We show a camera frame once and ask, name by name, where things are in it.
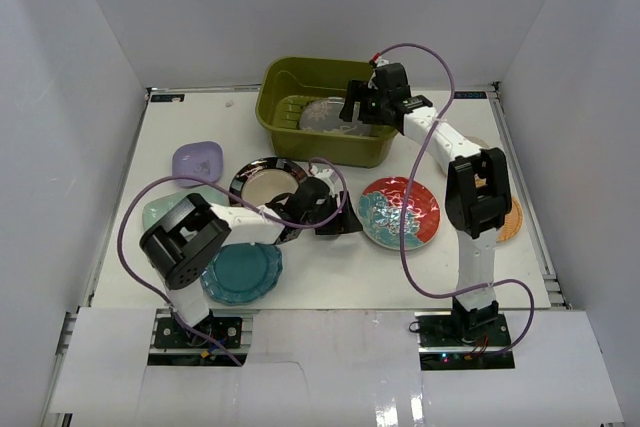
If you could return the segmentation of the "red and teal floral plate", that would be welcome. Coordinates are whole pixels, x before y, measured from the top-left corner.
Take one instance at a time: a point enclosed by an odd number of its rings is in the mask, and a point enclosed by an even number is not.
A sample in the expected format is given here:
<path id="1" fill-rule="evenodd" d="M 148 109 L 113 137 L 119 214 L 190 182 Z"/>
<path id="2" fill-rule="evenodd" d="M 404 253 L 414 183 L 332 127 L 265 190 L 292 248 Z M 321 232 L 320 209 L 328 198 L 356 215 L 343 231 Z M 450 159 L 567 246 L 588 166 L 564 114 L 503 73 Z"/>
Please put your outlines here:
<path id="1" fill-rule="evenodd" d="M 361 193 L 356 213 L 365 235 L 375 244 L 398 251 L 401 213 L 408 179 L 384 177 Z M 439 230 L 440 205 L 432 192 L 414 181 L 406 207 L 404 240 L 406 250 L 416 250 L 433 240 Z"/>

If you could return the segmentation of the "grey floral plate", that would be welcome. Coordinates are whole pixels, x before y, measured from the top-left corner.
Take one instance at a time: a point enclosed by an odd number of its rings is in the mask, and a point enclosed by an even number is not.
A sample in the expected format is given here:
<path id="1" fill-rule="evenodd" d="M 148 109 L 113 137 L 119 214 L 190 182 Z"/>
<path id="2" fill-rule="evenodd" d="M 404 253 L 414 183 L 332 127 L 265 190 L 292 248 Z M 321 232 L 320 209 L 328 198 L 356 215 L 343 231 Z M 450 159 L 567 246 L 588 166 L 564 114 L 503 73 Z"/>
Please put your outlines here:
<path id="1" fill-rule="evenodd" d="M 327 134 L 370 136 L 371 125 L 360 122 L 356 117 L 352 121 L 340 118 L 344 102 L 343 97 L 326 97 L 307 103 L 298 121 L 299 129 Z"/>

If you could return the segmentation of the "black rimmed beige plate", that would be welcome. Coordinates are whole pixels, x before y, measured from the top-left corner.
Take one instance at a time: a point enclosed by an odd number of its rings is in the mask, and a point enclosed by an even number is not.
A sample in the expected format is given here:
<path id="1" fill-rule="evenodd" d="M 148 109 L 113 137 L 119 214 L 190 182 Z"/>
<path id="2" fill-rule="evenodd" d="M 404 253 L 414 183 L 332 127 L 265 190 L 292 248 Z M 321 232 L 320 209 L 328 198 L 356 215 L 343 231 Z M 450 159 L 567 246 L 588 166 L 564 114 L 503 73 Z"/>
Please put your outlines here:
<path id="1" fill-rule="evenodd" d="M 269 207 L 267 213 L 284 218 L 281 210 L 286 198 L 296 192 L 306 177 L 297 163 L 280 157 L 266 157 L 244 166 L 233 177 L 229 192 L 255 207 L 267 208 L 269 203 L 276 202 L 277 207 Z M 300 234 L 297 229 L 264 219 L 235 198 L 230 197 L 229 203 L 234 214 L 230 224 L 231 234 L 224 246 L 278 245 L 295 239 Z"/>

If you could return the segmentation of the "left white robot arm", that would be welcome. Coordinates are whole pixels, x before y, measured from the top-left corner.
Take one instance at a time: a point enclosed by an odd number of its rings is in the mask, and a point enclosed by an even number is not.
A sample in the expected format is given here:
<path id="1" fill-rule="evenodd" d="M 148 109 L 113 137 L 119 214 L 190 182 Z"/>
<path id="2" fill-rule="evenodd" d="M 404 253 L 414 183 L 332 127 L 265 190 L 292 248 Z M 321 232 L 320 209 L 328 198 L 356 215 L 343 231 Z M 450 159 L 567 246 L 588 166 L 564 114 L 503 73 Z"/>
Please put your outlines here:
<path id="1" fill-rule="evenodd" d="M 177 334 L 199 346 L 211 334 L 210 308 L 199 277 L 231 245 L 278 245 L 304 229 L 317 235 L 361 232 L 349 193 L 327 180 L 308 177 L 293 193 L 283 193 L 251 209 L 208 202 L 201 194 L 184 197 L 142 235 L 139 246 L 162 279 L 179 320 Z"/>

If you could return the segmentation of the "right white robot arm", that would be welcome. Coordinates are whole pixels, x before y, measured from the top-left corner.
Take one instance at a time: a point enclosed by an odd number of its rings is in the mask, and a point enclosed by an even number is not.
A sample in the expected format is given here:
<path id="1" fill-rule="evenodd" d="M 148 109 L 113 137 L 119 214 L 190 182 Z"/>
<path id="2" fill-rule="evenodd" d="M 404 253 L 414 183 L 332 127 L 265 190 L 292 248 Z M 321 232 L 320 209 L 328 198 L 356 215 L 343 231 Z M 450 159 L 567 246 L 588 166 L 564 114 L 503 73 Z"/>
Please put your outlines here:
<path id="1" fill-rule="evenodd" d="M 475 345 L 498 318 L 495 247 L 512 208 L 506 156 L 499 148 L 469 141 L 429 99 L 414 95 L 402 64 L 376 57 L 370 65 L 368 81 L 348 83 L 340 118 L 350 122 L 357 115 L 364 124 L 395 128 L 447 172 L 445 212 L 459 248 L 451 331 L 459 343 Z"/>

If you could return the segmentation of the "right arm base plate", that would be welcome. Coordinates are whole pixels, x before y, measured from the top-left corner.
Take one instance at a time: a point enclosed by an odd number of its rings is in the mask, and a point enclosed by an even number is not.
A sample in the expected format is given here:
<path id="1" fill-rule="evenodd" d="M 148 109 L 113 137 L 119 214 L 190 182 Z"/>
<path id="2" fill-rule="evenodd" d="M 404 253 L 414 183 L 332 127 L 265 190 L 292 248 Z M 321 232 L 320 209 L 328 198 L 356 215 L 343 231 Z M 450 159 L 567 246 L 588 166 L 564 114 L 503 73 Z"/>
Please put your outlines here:
<path id="1" fill-rule="evenodd" d="M 502 314 L 469 333 L 459 333 L 450 314 L 417 315 L 408 331 L 417 335 L 421 360 L 438 367 L 480 367 L 489 361 L 513 359 L 509 352 L 496 355 L 511 344 Z"/>

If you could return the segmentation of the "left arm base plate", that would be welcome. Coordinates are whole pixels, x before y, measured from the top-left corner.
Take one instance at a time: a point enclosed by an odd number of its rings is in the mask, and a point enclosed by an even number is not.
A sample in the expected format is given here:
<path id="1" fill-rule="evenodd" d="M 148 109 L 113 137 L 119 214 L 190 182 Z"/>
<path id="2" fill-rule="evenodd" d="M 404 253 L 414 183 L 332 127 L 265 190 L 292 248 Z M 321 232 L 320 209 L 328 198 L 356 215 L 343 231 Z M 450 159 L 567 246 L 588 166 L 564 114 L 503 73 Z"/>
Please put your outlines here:
<path id="1" fill-rule="evenodd" d="M 240 316 L 210 314 L 195 330 L 216 339 L 228 349 L 237 349 L 242 344 L 243 319 Z M 162 314 L 156 318 L 151 346 L 164 350 L 205 349 L 214 344 L 186 330 L 175 314 Z"/>

